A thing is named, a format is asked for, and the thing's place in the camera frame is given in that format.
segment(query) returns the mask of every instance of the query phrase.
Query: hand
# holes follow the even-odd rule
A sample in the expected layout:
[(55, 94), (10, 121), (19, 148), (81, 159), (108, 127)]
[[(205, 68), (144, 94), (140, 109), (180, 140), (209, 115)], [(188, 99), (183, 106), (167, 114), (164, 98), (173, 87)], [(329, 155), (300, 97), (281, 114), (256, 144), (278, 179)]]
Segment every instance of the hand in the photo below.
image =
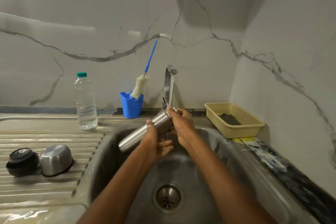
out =
[(151, 120), (147, 120), (147, 132), (143, 136), (140, 145), (146, 147), (149, 151), (149, 158), (156, 162), (159, 158), (166, 156), (174, 149), (172, 140), (161, 140), (158, 142), (158, 132)]
[(196, 133), (195, 125), (190, 112), (185, 109), (177, 110), (178, 112), (175, 112), (170, 106), (167, 107), (167, 112), (172, 117), (175, 128), (172, 133), (177, 134), (178, 142), (186, 148), (188, 138), (191, 138)]

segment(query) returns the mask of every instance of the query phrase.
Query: white brush bristles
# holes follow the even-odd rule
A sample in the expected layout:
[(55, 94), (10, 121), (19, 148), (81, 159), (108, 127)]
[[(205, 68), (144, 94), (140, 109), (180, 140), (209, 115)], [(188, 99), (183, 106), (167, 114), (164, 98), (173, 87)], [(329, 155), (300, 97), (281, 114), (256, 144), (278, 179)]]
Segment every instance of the white brush bristles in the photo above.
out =
[(136, 79), (136, 84), (133, 92), (130, 94), (132, 98), (135, 98), (136, 100), (139, 99), (140, 95), (142, 94), (142, 90), (145, 87), (146, 82), (148, 82), (148, 76), (144, 76), (143, 74), (140, 75)]

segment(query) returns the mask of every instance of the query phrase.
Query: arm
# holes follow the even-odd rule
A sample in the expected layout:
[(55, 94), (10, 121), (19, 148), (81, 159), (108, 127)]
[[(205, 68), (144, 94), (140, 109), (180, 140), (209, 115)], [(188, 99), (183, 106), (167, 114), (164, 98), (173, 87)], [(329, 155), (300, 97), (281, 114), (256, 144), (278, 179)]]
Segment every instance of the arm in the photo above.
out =
[(200, 169), (223, 222), (276, 224), (266, 210), (246, 193), (217, 155), (196, 133), (191, 114), (182, 109), (179, 109), (182, 116), (172, 109), (168, 112), (173, 117), (179, 143), (188, 151)]
[(94, 200), (77, 224), (122, 224), (149, 169), (156, 160), (168, 154), (171, 140), (158, 143), (151, 121), (140, 145), (130, 154), (106, 188)]

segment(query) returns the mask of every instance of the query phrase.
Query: yellow plastic basket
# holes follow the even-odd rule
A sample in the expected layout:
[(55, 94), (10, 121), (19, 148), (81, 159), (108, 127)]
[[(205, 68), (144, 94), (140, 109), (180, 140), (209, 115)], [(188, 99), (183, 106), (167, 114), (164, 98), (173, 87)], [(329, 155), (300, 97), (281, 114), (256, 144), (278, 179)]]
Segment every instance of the yellow plastic basket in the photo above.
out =
[[(265, 123), (238, 105), (232, 103), (206, 103), (207, 117), (227, 138), (254, 137)], [(229, 125), (219, 115), (230, 114), (241, 125)]]

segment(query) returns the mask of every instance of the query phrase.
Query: forearm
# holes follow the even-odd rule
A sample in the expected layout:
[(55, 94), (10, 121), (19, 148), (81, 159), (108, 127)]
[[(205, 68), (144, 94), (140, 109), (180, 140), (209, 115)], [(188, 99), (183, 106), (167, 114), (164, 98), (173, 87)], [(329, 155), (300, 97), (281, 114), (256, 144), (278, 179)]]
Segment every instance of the forearm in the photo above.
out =
[(276, 222), (251, 198), (224, 167), (217, 155), (197, 133), (191, 133), (186, 147), (199, 167), (216, 202), (223, 221), (229, 224), (275, 224)]
[(140, 144), (77, 224), (124, 223), (152, 164), (153, 159), (149, 159), (146, 145)]

